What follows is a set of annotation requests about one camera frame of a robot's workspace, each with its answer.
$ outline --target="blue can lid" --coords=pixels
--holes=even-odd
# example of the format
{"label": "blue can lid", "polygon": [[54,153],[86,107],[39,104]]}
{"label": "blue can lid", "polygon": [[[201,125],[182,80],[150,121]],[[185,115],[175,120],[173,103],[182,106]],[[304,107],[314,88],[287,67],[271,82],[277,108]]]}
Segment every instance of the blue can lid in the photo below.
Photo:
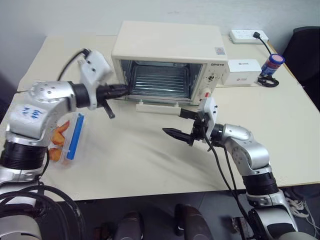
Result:
{"label": "blue can lid", "polygon": [[285,62],[285,58],[279,54],[274,53],[269,56],[269,61],[274,64],[281,65]]}

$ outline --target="sticker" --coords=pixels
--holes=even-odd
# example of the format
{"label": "sticker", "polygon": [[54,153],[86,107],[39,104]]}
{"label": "sticker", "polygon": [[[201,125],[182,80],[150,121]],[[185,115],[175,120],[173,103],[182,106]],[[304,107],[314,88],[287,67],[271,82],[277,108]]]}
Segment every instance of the sticker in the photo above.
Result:
{"label": "sticker", "polygon": [[29,104],[18,105],[16,111],[19,116],[26,119],[28,123],[41,121],[47,114],[47,111]]}
{"label": "sticker", "polygon": [[224,47],[215,47],[215,52],[217,55],[226,55]]}

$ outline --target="gray floor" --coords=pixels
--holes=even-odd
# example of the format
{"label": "gray floor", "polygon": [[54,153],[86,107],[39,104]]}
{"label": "gray floor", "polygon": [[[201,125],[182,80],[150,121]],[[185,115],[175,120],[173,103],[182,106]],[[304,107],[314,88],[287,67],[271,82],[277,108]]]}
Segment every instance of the gray floor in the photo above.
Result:
{"label": "gray floor", "polygon": [[[314,185],[312,191],[320,191],[320,185]],[[251,209],[246,196],[240,196],[246,210]],[[320,224],[320,196],[307,200],[316,224]],[[190,204],[200,210],[213,234],[215,240],[240,240],[237,233],[231,233],[228,228],[229,217],[240,216],[235,200],[226,191],[195,192],[181,194],[151,195],[125,198],[100,199],[78,202],[86,220],[89,239],[94,239],[94,228],[102,223],[117,223],[129,211],[141,212],[145,224],[145,240],[182,240],[173,234],[173,215],[176,204]],[[64,203],[61,204],[69,213]],[[313,235],[313,227],[304,219],[296,219],[299,230]],[[49,215],[40,223],[44,240],[59,239],[57,224]]]}

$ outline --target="beige tabletop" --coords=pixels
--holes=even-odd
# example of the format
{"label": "beige tabletop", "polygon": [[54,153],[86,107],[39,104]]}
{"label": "beige tabletop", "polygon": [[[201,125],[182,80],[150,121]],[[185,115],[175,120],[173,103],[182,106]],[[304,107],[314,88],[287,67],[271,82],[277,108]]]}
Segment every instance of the beige tabletop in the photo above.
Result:
{"label": "beige tabletop", "polygon": [[[20,81],[27,90],[35,81],[54,81],[66,61],[79,49],[96,49],[111,63],[114,36],[49,36]],[[223,37],[229,59],[268,57],[263,45],[232,44]],[[241,125],[253,132],[269,151],[270,163],[279,186],[320,182],[320,114],[302,86],[281,66],[274,75],[279,86],[223,87],[213,96],[218,104],[217,122]],[[73,64],[63,77],[77,83],[79,67]],[[115,83],[113,76],[109,83]],[[0,144],[5,142],[8,115],[23,98],[16,94],[0,126]],[[43,177],[47,185],[61,189],[74,200],[225,190],[212,152],[195,142],[193,147],[166,135],[162,128],[189,133],[192,120],[171,115],[136,112],[135,102],[109,101],[116,118],[108,119],[103,109],[85,113],[85,124],[74,163],[58,167],[53,162]],[[218,156],[231,181],[224,154]],[[232,164],[239,188],[241,176]]]}

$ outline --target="wall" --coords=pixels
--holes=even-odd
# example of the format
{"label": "wall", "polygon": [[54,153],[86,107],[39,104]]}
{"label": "wall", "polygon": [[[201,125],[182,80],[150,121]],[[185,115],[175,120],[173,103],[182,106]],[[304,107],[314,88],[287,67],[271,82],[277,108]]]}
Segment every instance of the wall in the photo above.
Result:
{"label": "wall", "polygon": [[0,0],[0,73],[17,87],[46,36],[116,35],[123,20],[263,29],[282,53],[294,28],[320,25],[320,1]]}

